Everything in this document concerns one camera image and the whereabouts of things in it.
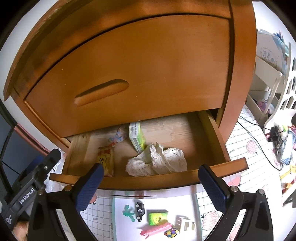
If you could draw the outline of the person's left hand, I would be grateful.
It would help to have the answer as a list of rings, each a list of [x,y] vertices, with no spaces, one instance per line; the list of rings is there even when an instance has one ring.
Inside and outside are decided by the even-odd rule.
[[[15,227],[13,228],[12,233],[14,234],[16,240],[18,241],[27,241],[28,240],[28,221],[18,221]]]

